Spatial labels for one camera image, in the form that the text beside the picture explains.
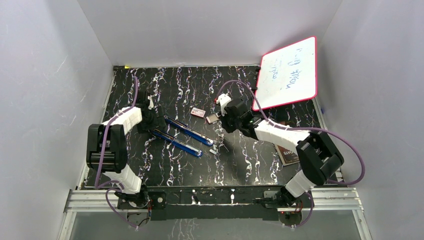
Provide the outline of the blue stapler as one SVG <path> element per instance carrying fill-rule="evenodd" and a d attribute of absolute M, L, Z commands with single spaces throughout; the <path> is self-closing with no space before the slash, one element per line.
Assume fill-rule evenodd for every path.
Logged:
<path fill-rule="evenodd" d="M 171 135 L 169 135 L 169 134 L 167 134 L 165 132 L 162 132 L 160 130 L 154 129 L 154 130 L 151 131 L 151 133 L 153 135 L 155 135 L 156 137 L 159 137 L 161 139 L 166 140 L 167 142 L 169 142 L 173 146 L 175 146 L 175 147 L 177 147 L 177 148 L 179 148 L 179 149 L 181 149 L 181 150 L 189 153 L 192 156 L 195 156 L 195 157 L 199 158 L 199 157 L 201 157 L 203 155 L 203 152 L 200 149 L 198 149 L 198 148 L 196 148 L 194 146 L 191 146 L 188 143 L 183 142 L 183 141 L 181 141 L 181 140 L 175 138 L 174 136 L 171 136 Z"/>
<path fill-rule="evenodd" d="M 214 144 L 214 141 L 210 137 L 190 128 L 188 125 L 186 125 L 186 124 L 184 124 L 184 123 L 182 123 L 182 122 L 180 122 L 176 119 L 173 119 L 173 118 L 170 118 L 167 115 L 164 115 L 164 120 L 165 120 L 166 123 L 168 123 L 168 124 L 172 125 L 173 127 L 183 131 L 185 134 L 189 135 L 190 137 L 196 139 L 197 141 L 203 143 L 206 146 L 212 146 Z"/>

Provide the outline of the staple box tray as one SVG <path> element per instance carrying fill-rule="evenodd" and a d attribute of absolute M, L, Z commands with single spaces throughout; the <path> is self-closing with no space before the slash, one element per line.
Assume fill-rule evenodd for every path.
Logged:
<path fill-rule="evenodd" d="M 219 121 L 219 120 L 220 120 L 220 116 L 219 116 L 219 114 L 218 114 L 218 113 L 213 113 L 213 114 L 211 114 L 211 115 L 207 116 L 205 119 L 206 119 L 206 122 L 207 122 L 209 125 L 211 125 L 211 124 L 213 124 L 213 123 L 215 123 L 215 122 Z"/>

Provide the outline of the red white staple box sleeve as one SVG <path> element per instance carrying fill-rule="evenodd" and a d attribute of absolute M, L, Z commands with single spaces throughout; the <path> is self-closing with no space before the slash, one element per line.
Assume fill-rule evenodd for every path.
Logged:
<path fill-rule="evenodd" d="M 193 107 L 190 111 L 190 114 L 199 118 L 204 118 L 206 115 L 206 111 L 197 107 Z"/>

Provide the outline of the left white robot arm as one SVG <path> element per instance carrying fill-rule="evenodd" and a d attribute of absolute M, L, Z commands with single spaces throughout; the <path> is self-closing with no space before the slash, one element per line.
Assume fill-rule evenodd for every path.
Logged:
<path fill-rule="evenodd" d="M 149 194 L 142 190 L 143 181 L 128 165 L 126 135 L 136 128 L 140 134 L 152 133 L 165 125 L 164 114 L 156 106 L 152 95 L 139 91 L 134 103 L 119 110 L 110 120 L 92 124 L 88 128 L 86 164 L 97 174 L 116 183 L 137 208 L 149 203 Z"/>

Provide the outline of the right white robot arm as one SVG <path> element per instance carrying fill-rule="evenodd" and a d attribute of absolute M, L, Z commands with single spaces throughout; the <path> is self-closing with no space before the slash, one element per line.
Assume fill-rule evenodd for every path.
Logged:
<path fill-rule="evenodd" d="M 295 207 L 302 194 L 324 185 L 344 163 L 344 158 L 329 135 L 322 130 L 295 130 L 286 125 L 255 115 L 241 99 L 222 94 L 216 104 L 220 106 L 221 126 L 227 133 L 235 130 L 244 136 L 269 142 L 296 154 L 301 169 L 275 195 L 288 207 Z"/>

